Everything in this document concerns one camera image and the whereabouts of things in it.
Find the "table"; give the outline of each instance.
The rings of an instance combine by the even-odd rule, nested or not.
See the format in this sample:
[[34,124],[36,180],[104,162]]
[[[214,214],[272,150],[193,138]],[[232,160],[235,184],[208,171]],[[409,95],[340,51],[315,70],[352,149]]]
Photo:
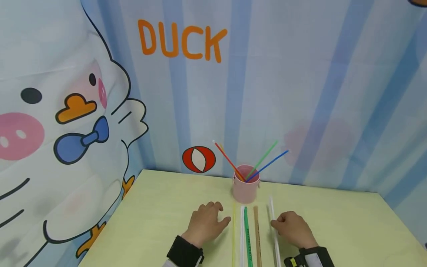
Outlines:
[[[220,201],[225,209],[220,219],[232,216],[231,182],[229,178],[143,170],[80,267],[162,266],[175,236],[187,229],[192,211],[201,203]],[[259,207],[262,264],[275,266],[267,211],[270,195],[275,215],[291,210],[300,214],[337,267],[427,266],[427,252],[378,194],[269,182],[261,182],[256,202],[248,205],[254,266],[254,205]],[[240,204],[235,216],[237,267]],[[231,247],[232,222],[212,244],[203,247],[203,266],[231,266]],[[298,254],[284,240],[280,252],[282,261]]]

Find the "pink cup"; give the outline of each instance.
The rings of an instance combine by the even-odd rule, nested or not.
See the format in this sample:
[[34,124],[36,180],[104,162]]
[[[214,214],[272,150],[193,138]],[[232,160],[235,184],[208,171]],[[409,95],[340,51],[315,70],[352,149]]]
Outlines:
[[[253,169],[253,166],[250,165],[240,165],[237,167],[239,172],[245,178]],[[256,173],[258,170],[254,170],[251,176]],[[257,197],[257,188],[260,186],[260,175],[257,174],[254,178],[252,178],[249,183],[242,182],[238,177],[236,172],[233,175],[233,197],[235,200],[242,204],[250,204],[255,201]]]

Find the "wrist strap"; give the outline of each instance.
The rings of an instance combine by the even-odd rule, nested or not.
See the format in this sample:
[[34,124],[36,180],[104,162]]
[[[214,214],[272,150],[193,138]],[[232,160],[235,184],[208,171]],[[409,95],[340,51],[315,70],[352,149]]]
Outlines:
[[[284,260],[286,267],[317,267],[315,263],[320,263],[322,267],[335,267],[325,247],[318,246],[310,249],[300,249],[300,254],[294,258],[289,257]],[[310,261],[315,260],[315,266],[311,266]]]
[[203,249],[198,249],[179,235],[176,236],[167,257],[177,267],[196,267],[205,258],[203,256]]

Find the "blue bow tie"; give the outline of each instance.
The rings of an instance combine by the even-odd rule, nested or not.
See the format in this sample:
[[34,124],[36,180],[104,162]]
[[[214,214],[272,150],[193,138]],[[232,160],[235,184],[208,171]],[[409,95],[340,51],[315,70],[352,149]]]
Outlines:
[[59,137],[53,145],[53,152],[61,163],[74,164],[85,155],[91,144],[106,142],[109,134],[107,119],[101,116],[95,122],[93,131],[88,135],[67,133]]

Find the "straw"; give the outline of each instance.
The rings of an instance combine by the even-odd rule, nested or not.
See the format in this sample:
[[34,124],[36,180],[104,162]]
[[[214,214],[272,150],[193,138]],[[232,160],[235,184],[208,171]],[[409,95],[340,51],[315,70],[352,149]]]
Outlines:
[[268,149],[267,152],[263,155],[263,157],[260,159],[260,161],[258,161],[258,163],[255,165],[255,167],[251,170],[251,172],[248,173],[248,175],[245,177],[245,181],[248,179],[248,177],[251,176],[252,172],[254,172],[258,168],[258,166],[263,162],[263,160],[268,156],[268,154],[270,154],[270,152],[277,145],[277,143],[278,143],[278,141],[276,140],[276,142],[274,142],[274,144],[271,146],[271,148]]
[[246,232],[246,255],[248,256],[248,267],[253,267],[252,262],[252,251],[251,251],[251,237],[249,233],[249,221],[248,221],[248,207],[245,207],[245,232]]
[[227,161],[230,163],[230,165],[233,167],[234,171],[236,172],[238,178],[244,182],[245,180],[243,179],[243,175],[239,172],[239,170],[236,168],[236,166],[231,162],[231,160],[227,157],[227,155],[225,154],[225,152],[219,147],[219,145],[215,142],[215,140],[212,141],[217,148],[219,149],[219,151],[224,155],[224,157],[227,159]]
[[245,266],[245,207],[240,207],[240,267]]
[[260,242],[260,224],[258,221],[258,206],[254,206],[254,220],[255,220],[255,240],[257,242],[257,267],[262,267],[261,261],[261,242]]
[[233,250],[231,253],[231,267],[234,267],[234,255],[236,254],[236,202],[233,201]]
[[267,168],[268,166],[270,166],[271,163],[275,162],[277,159],[279,159],[281,156],[285,155],[286,153],[288,153],[289,150],[286,150],[285,152],[281,153],[280,155],[278,155],[277,157],[275,157],[272,161],[270,161],[269,163],[267,163],[267,165],[265,165],[264,167],[261,168],[261,170],[257,171],[256,173],[254,173],[249,179],[246,180],[246,182],[249,182],[252,178],[254,178],[257,174],[259,174],[260,172],[262,172],[265,168]]
[[[273,197],[270,196],[270,212],[271,212],[271,219],[274,220],[274,207],[273,207]],[[280,261],[280,251],[279,251],[279,242],[277,240],[277,231],[274,230],[274,249],[276,254],[276,266],[282,267],[282,262]]]

